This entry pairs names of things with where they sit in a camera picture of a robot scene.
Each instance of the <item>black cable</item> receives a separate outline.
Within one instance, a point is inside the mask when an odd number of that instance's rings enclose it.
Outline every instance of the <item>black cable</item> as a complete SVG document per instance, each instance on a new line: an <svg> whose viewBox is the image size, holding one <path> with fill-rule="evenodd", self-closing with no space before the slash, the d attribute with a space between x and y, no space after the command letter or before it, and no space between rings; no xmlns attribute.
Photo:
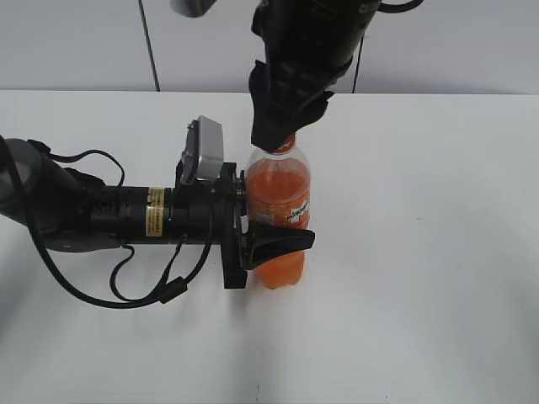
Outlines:
<svg viewBox="0 0 539 404"><path fill-rule="evenodd" d="M202 254L200 255L199 261L198 263L196 263L193 270L189 273L189 275L187 275L185 279L182 279L185 285L192 282L193 279L200 273L200 271L202 270L202 267L204 267L204 264L206 260L208 259L208 255L210 254L212 243L213 243L213 206L210 199L210 202L208 204L208 232L206 233L206 237L205 237L204 249L202 250ZM118 290L117 278L118 278L118 273L120 272L121 268L126 263L128 263L135 255L135 248L133 248L132 246L124 246L124 248L131 251L131 253L129 257L127 257L126 259L118 263L118 265L116 265L115 268L113 269L112 274L110 275L110 278L109 278L110 290L112 290L112 293L118 299L123 300L123 301L144 301L146 299L151 299L152 297L161 298L161 296L167 292L167 286L169 285L168 277L170 276L170 271L172 269L174 260L179 255L179 251L181 247L182 247L182 243L179 243L178 246L176 246L176 251L174 255L172 256L172 258L170 258L170 261L168 262L168 265L165 268L163 275L161 276L161 279L157 282L157 285L155 286L155 288L153 288L153 290L148 295L146 295L145 297L142 297L141 299L129 299L123 296ZM174 279L173 281L170 282L170 284L179 280L181 280L181 277Z"/></svg>
<svg viewBox="0 0 539 404"><path fill-rule="evenodd" d="M380 3L378 11L382 13L406 13L407 11L413 10L418 7L424 0L411 0L405 4L385 4Z"/></svg>
<svg viewBox="0 0 539 404"><path fill-rule="evenodd" d="M155 84L155 90L161 91L159 86L159 77L157 76L157 68L155 66L155 58L153 57L152 41L150 40L150 32L148 30L148 23L146 21L146 12L144 11L144 4L142 0L138 0L138 9L141 13L142 29L144 30L144 37L146 38L146 47L148 49L148 56L150 58L150 67L152 68L153 83Z"/></svg>
<svg viewBox="0 0 539 404"><path fill-rule="evenodd" d="M0 136L0 159L3 160L6 169L8 170L9 177L13 184L13 190L17 195L17 198L19 199L21 205L23 206L24 219L26 220L26 226L28 227L28 231L30 233L30 236L32 237L32 241L34 242L35 249L41 256L41 259L45 263L45 266L51 272L51 275L54 277L56 282L60 284L62 288L64 288L68 293L70 293L77 299L89 303L90 305L105 307L109 309L135 309L138 307L149 306L158 301L157 297L152 297L148 301L133 301L128 303L101 300L90 295L86 295L81 290L73 286L60 272L60 270L52 260L51 255L47 251L45 244L43 243L40 231L38 230L38 227L35 222L34 212L30 208L28 198L26 197L26 193L24 192L24 186L21 182L19 171L17 170L17 166L15 165L15 161L13 160L13 156L11 155L11 151L9 150L8 143L2 136Z"/></svg>
<svg viewBox="0 0 539 404"><path fill-rule="evenodd" d="M196 263L191 273L185 278L186 284L191 282L195 278L195 276L199 274L200 270L205 264L206 259L208 259L208 254L210 253L211 244L213 243L213 204L211 202L212 198L210 197L210 201L208 203L208 232L205 236L204 249L202 250L202 254L200 255L199 262Z"/></svg>
<svg viewBox="0 0 539 404"><path fill-rule="evenodd" d="M140 299L129 299L129 298L125 297L124 295L122 295L120 293L120 291L118 290L117 278L118 278L118 273L120 272L120 269L126 263L128 263L133 258L133 256L135 255L135 248L133 248L132 246L123 246L123 248L125 248L127 250L130 250L131 254L129 255L129 257L127 257L122 262L120 262L118 265L116 265L115 268L112 270L112 274L110 274L110 278L109 278L110 290L112 290L112 293L114 294L114 296L116 296L118 299L123 300L123 301L139 301L139 300L149 299L149 298L151 298L153 296L159 297L161 292L163 291L163 288L167 285L168 277L170 276L170 271L172 269L172 265L174 263L174 260L178 256L179 250L181 249L181 247L182 247L182 243L179 243L176 246L176 251L174 252L174 255L172 256L172 258L170 258L170 261L168 261L167 267L163 271L163 275L161 275L161 279L157 282L157 284L152 289L152 291L150 293L148 293L146 296L144 296L144 297L142 297Z"/></svg>
<svg viewBox="0 0 539 404"><path fill-rule="evenodd" d="M58 156L57 154L48 153L47 156L54 160L55 162L63 162L63 163L71 163L71 162L78 162L79 160L82 160L86 156L89 156L91 154L99 154L100 156L107 157L110 161L112 161L116 167L118 167L121 171L120 181L118 182L118 186L121 187L124 184L125 181L125 170L121 166L121 164L116 160L114 157L112 157L109 153L102 150L86 150L83 153L77 154L75 156Z"/></svg>
<svg viewBox="0 0 539 404"><path fill-rule="evenodd" d="M109 153L102 150L92 149L92 150L86 150L80 154L76 154L75 156L58 156L57 154L51 153L51 148L48 147L45 143L42 141L34 141L34 140L28 140L28 143L32 145L32 147L37 150L40 153L45 154L47 157L49 157L51 160L54 160L55 162L63 162L63 163L72 163L72 162L78 162L79 160L82 160L86 156L90 156L91 154L99 154L100 156L107 157L110 161L112 161L117 168L121 171L120 181L118 182L118 186L121 187L124 184L125 180L125 170L121 166L121 164L116 160L114 157L112 157Z"/></svg>

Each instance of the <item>white tabletop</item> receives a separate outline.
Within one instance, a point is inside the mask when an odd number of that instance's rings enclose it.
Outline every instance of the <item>white tabletop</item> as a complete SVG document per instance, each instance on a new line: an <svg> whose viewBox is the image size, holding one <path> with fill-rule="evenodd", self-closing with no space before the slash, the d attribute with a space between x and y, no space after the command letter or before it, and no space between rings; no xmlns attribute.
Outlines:
<svg viewBox="0 0 539 404"><path fill-rule="evenodd" d="M282 290L224 290L213 247L165 306L87 306L0 219L0 402L539 402L538 110L532 96L335 96L299 135L317 240ZM248 95L0 92L4 136L106 150L130 185L172 186L200 114L223 124L226 159L242 167ZM77 167L118 176L100 157ZM121 289L149 291L172 252L138 248ZM124 256L54 254L109 298Z"/></svg>

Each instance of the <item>orange soda bottle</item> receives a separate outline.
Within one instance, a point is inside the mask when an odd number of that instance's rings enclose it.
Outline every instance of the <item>orange soda bottle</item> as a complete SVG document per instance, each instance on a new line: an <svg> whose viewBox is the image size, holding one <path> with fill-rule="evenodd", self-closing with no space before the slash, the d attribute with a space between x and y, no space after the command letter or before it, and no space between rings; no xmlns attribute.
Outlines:
<svg viewBox="0 0 539 404"><path fill-rule="evenodd" d="M248 218L272 226L307 229L311 173L307 158L296 147L296 134L269 154L253 152L246 169ZM296 284L305 252L291 252L256 268L266 287Z"/></svg>

